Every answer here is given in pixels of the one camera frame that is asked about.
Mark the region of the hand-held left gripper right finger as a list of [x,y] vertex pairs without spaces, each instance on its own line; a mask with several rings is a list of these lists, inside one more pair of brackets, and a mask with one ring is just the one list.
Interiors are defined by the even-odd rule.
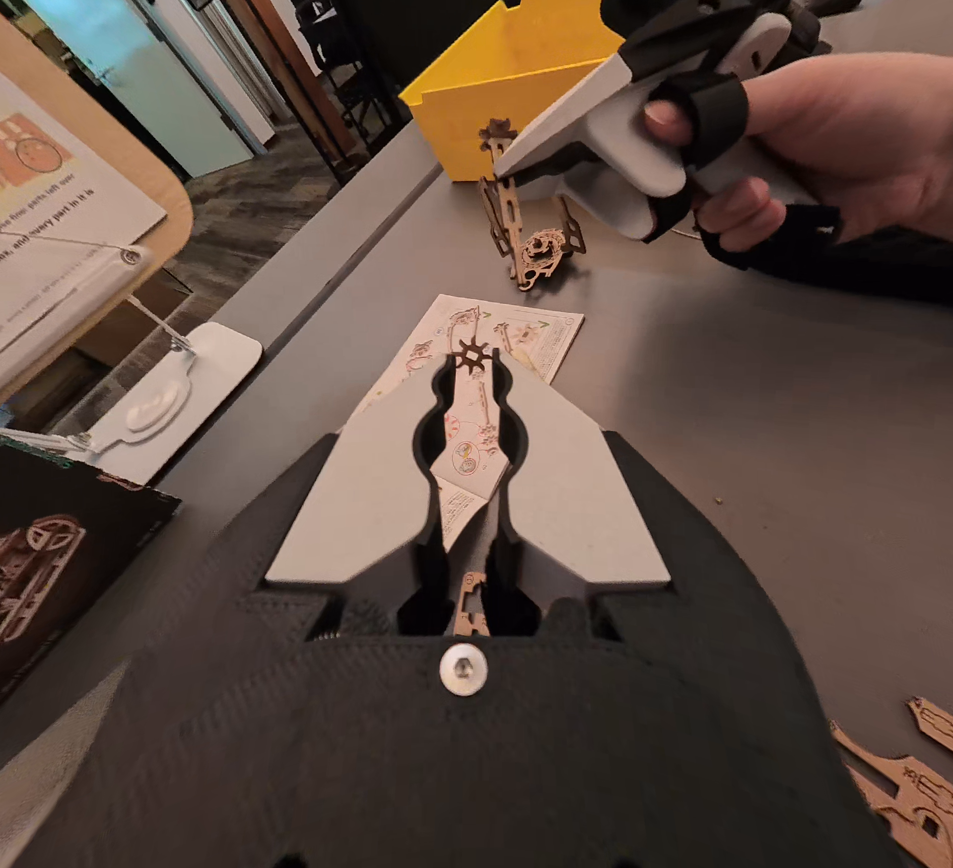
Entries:
[[498,488],[488,612],[546,612],[556,600],[671,582],[601,426],[510,354],[494,354]]

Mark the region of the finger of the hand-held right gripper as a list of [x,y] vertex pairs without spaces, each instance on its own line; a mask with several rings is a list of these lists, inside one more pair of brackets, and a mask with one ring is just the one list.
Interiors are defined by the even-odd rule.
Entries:
[[616,52],[532,120],[494,162],[494,176],[507,179],[549,159],[578,139],[581,123],[599,104],[632,83],[632,71]]
[[519,198],[552,198],[563,181],[578,166],[596,163],[597,155],[587,145],[566,145],[541,161],[518,169],[514,183]]

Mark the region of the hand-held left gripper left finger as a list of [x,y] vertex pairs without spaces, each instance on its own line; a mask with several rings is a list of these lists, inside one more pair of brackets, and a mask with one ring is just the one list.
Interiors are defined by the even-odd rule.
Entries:
[[426,361],[341,430],[265,574],[384,612],[451,612],[432,467],[446,448],[457,367]]

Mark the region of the wooden model gear assembly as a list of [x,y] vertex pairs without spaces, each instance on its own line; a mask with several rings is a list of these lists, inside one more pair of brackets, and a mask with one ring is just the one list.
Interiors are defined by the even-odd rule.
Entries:
[[527,287],[530,290],[541,278],[550,278],[561,260],[587,251],[581,227],[571,214],[566,198],[562,195],[552,197],[560,225],[545,228],[523,237],[520,234],[520,255],[525,269]]

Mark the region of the black model kit box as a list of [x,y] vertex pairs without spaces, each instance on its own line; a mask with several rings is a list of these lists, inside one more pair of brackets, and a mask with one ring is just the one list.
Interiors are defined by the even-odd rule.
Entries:
[[147,486],[2,436],[2,702],[180,504]]

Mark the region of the laser-cut wooden parts sheet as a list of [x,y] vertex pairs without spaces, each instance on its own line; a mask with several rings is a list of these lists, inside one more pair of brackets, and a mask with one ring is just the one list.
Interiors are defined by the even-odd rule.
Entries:
[[926,867],[952,865],[952,786],[913,756],[877,756],[830,720],[847,768],[899,848]]

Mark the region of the person's right hand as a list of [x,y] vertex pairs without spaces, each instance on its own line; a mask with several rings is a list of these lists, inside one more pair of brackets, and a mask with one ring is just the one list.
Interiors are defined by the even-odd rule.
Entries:
[[840,242],[892,226],[951,242],[951,58],[832,54],[744,88],[746,136],[840,211]]

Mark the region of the yellow plastic bin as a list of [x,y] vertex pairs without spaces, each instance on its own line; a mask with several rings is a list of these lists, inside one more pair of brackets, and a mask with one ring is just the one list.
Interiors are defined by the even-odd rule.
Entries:
[[524,128],[618,49],[601,1],[499,1],[400,94],[452,182],[488,175],[490,120]]

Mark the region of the small flat wooden part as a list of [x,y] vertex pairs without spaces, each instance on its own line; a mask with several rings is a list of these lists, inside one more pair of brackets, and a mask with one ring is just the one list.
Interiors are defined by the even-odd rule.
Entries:
[[482,589],[486,575],[467,572],[462,577],[452,634],[456,637],[491,636],[483,610]]

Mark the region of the paper instruction sheet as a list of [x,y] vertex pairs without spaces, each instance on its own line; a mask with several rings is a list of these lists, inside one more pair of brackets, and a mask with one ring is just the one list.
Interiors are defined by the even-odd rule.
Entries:
[[[452,353],[458,339],[489,342],[493,350],[509,353],[549,384],[583,321],[580,313],[438,295],[356,411],[374,404],[432,359]],[[498,415],[492,368],[472,375],[465,367],[457,368],[454,403],[444,418],[446,447],[432,467],[446,551],[488,504],[507,469],[497,440]]]

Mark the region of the white sign stand base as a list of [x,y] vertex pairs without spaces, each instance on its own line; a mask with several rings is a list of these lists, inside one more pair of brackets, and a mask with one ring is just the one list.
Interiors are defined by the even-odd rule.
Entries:
[[86,432],[70,456],[147,485],[250,374],[263,349],[217,323],[181,334],[134,296],[127,301],[170,337],[171,350]]

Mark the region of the brown cardboard box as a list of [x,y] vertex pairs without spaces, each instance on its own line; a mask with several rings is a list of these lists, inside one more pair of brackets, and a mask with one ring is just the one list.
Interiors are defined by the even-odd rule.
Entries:
[[[165,320],[192,294],[184,281],[161,269],[137,288],[133,297]],[[90,328],[74,348],[91,361],[117,366],[157,328],[152,319],[125,301]]]

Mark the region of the wooden sign board with paper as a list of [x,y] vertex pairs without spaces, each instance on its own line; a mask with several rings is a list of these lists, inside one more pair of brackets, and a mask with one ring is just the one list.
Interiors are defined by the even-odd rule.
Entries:
[[179,253],[189,195],[2,19],[2,401]]

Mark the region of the small laser-cut wooden offcut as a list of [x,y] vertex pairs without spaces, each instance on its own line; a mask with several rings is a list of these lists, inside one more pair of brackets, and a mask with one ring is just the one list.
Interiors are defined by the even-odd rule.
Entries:
[[928,699],[917,696],[906,702],[919,731],[945,748],[953,752],[953,719],[952,715]]

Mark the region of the frosted glass door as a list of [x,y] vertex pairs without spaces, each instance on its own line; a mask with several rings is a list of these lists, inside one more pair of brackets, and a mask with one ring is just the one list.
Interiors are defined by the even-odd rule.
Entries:
[[181,174],[201,177],[265,152],[133,0],[21,1]]

